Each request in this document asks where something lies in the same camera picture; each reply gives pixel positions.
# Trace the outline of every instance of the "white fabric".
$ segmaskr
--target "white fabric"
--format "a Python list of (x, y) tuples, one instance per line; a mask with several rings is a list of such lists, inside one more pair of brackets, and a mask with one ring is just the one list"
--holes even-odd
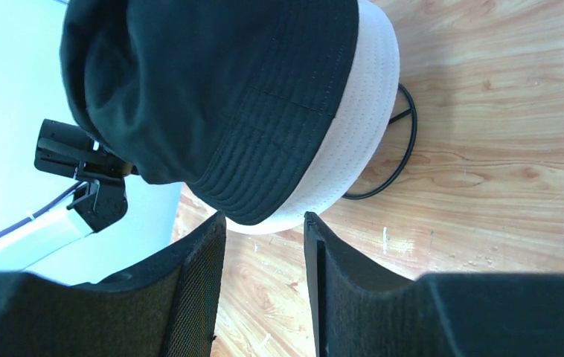
[(368, 164), (385, 133), (394, 108), (400, 54), (389, 19), (375, 4), (359, 1), (359, 36), (350, 76), (339, 110), (313, 162), (291, 196), (258, 225), (228, 229), (244, 234), (270, 234), (304, 222), (332, 206)]

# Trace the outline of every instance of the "black fabric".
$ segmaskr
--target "black fabric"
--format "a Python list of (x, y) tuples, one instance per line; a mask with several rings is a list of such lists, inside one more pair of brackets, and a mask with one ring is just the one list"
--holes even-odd
[(72, 0), (63, 82), (76, 122), (144, 180), (255, 225), (330, 127), (358, 23), (356, 0)]
[(314, 213), (304, 225), (318, 357), (564, 356), (563, 274), (427, 274), (376, 264)]
[(209, 356), (224, 252), (218, 213), (98, 284), (0, 273), (0, 357)]

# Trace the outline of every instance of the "wire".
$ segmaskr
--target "wire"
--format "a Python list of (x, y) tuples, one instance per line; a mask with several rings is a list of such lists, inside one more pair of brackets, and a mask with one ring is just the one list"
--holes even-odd
[(32, 222), (33, 220), (39, 218), (40, 216), (42, 216), (44, 213), (48, 212), (49, 210), (51, 210), (54, 206), (58, 205), (63, 199), (65, 199), (67, 196), (69, 196), (70, 194), (72, 194), (80, 185), (82, 184), (82, 182), (77, 182), (75, 184), (73, 184), (70, 188), (68, 188), (67, 190), (63, 191), (63, 193), (61, 193), (60, 195), (58, 195), (55, 199), (53, 199), (52, 201), (50, 201), (50, 203), (48, 203), (47, 205), (43, 206), (43, 208), (41, 208), (40, 210), (38, 210), (32, 217), (26, 217), (24, 219), (22, 219), (21, 221), (9, 226), (8, 228), (5, 228), (3, 230), (0, 231), (0, 238), (2, 238), (3, 236), (16, 231), (17, 229), (23, 227), (24, 225)]
[(343, 195), (344, 199), (366, 199), (368, 197), (372, 197), (372, 196), (376, 195), (377, 193), (380, 193), (385, 188), (387, 188), (387, 186), (389, 186), (394, 181), (396, 181), (396, 178), (398, 177), (398, 175), (400, 175), (400, 173), (405, 168), (405, 165), (407, 165), (407, 162), (409, 161), (409, 158), (411, 157), (411, 153), (414, 151), (414, 145), (416, 143), (416, 134), (417, 134), (417, 128), (418, 128), (418, 114), (416, 112), (416, 105), (414, 103), (414, 98), (411, 97), (411, 94), (409, 94), (409, 91), (407, 90), (407, 88), (405, 88), (405, 86), (403, 86), (402, 84), (398, 84), (398, 91), (400, 91), (400, 93), (402, 93), (405, 96), (405, 99), (407, 99), (407, 103), (409, 104), (409, 109), (407, 109), (404, 112), (402, 112), (402, 113), (396, 115), (395, 117), (391, 118), (389, 120), (388, 125), (396, 123), (400, 119), (402, 119), (402, 118), (406, 117), (407, 115), (411, 114), (411, 135), (409, 136), (409, 145), (407, 146), (407, 151), (405, 151), (405, 155), (403, 156), (403, 159), (400, 161), (400, 164), (396, 168), (396, 171), (394, 171), (394, 173), (392, 173), (391, 176), (389, 176), (387, 181), (383, 182), (380, 186), (378, 186), (377, 188), (375, 188), (372, 191), (367, 192), (367, 193), (362, 193), (362, 194), (358, 194), (358, 195), (346, 193), (346, 194)]

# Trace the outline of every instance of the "black bucket hat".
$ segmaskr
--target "black bucket hat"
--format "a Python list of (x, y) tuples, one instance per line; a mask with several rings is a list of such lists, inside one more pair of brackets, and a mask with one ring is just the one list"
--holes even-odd
[(63, 82), (78, 125), (146, 182), (256, 225), (318, 151), (358, 24), (357, 0), (71, 0)]

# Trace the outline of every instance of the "wood surface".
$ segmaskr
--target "wood surface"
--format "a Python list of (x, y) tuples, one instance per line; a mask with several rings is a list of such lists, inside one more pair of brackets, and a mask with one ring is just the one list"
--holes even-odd
[[(376, 3), (399, 40), (416, 147), (386, 191), (321, 217), (410, 278), (564, 271), (564, 1)], [(391, 174), (409, 128), (389, 127), (353, 192)], [(211, 214), (185, 188), (174, 239)], [(302, 239), (229, 233), (213, 356), (314, 356)]]

